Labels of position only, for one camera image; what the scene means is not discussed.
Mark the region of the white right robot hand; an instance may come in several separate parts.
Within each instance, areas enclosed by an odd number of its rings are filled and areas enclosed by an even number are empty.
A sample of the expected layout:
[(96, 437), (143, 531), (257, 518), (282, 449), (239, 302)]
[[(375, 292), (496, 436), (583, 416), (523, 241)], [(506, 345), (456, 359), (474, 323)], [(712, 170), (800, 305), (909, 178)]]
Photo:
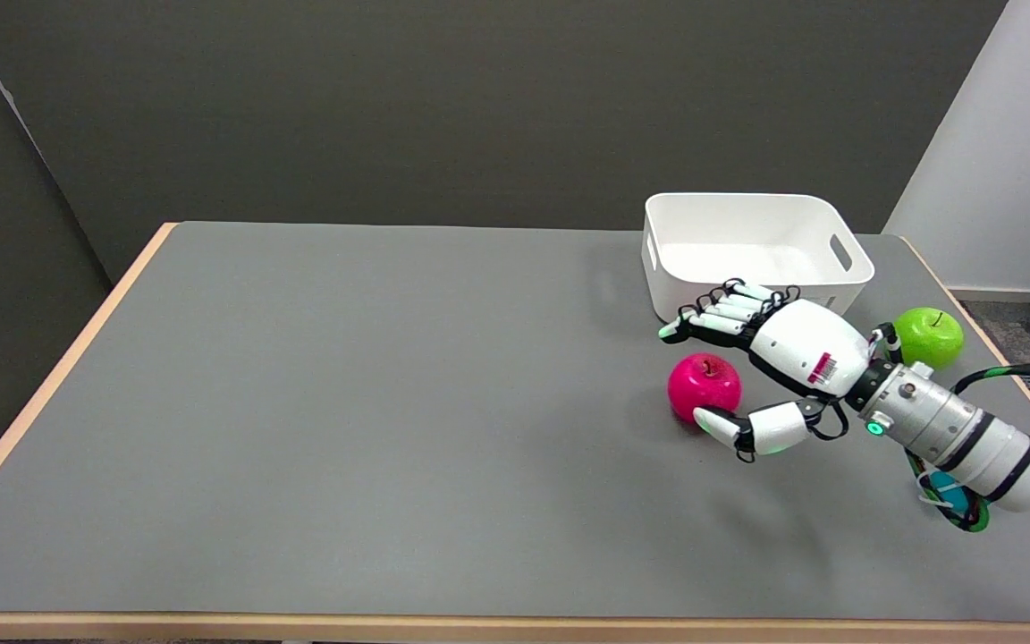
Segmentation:
[(840, 439), (848, 432), (842, 401), (859, 382), (872, 382), (866, 372), (879, 348), (903, 358), (894, 323), (863, 335), (842, 314), (802, 298), (796, 285), (770, 290), (741, 278), (679, 306), (659, 337), (667, 345), (694, 338), (737, 348), (756, 370), (797, 395), (747, 415), (719, 406), (692, 411), (694, 423), (744, 463), (783, 452), (811, 436), (825, 443)]

